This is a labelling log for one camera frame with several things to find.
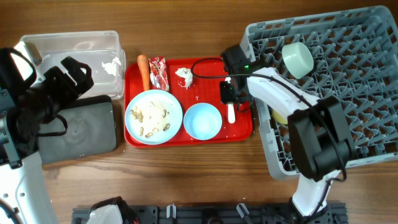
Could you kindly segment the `white plastic spoon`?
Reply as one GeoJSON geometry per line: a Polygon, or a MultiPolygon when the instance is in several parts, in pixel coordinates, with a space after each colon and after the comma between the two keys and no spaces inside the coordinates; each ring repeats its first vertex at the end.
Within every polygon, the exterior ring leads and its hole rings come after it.
{"type": "Polygon", "coordinates": [[[227,77],[225,78],[226,82],[226,95],[227,95],[227,109],[228,109],[228,122],[230,124],[235,123],[236,117],[235,117],[235,112],[234,112],[234,105],[233,105],[233,96],[234,96],[234,90],[231,84],[231,78],[227,77]]]}

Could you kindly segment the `yellow cup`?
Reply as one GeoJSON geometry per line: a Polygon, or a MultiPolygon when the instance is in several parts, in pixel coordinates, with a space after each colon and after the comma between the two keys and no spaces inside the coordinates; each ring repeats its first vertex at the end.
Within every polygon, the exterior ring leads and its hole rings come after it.
{"type": "Polygon", "coordinates": [[[272,117],[279,124],[288,124],[287,117],[282,116],[281,114],[276,112],[276,110],[272,110],[272,117]]]}

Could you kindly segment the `green bowl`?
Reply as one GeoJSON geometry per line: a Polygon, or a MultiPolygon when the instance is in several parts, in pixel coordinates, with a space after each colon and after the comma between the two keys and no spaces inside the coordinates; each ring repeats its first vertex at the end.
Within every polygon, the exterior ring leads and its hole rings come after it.
{"type": "Polygon", "coordinates": [[[296,79],[303,78],[314,68],[312,54],[302,42],[284,45],[282,58],[287,70],[296,79]]]}

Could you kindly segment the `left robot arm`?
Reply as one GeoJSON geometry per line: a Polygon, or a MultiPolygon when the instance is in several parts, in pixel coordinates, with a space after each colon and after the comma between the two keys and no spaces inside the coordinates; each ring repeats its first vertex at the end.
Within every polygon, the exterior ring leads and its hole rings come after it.
{"type": "Polygon", "coordinates": [[[12,47],[1,49],[1,220],[9,223],[57,223],[45,187],[37,139],[66,134],[41,133],[41,124],[66,119],[59,111],[93,85],[91,68],[66,57],[37,83],[34,65],[12,47]]]}

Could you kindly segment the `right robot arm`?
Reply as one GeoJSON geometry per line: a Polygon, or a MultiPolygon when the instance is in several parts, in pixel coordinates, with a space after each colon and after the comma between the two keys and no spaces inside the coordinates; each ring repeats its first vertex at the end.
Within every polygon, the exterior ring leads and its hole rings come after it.
{"type": "Polygon", "coordinates": [[[240,45],[227,48],[221,60],[233,82],[221,91],[223,103],[257,98],[287,121],[292,159],[300,172],[289,202],[290,220],[315,221],[327,211],[332,183],[346,180],[346,164],[357,156],[340,101],[300,90],[264,60],[250,61],[240,45]]]}

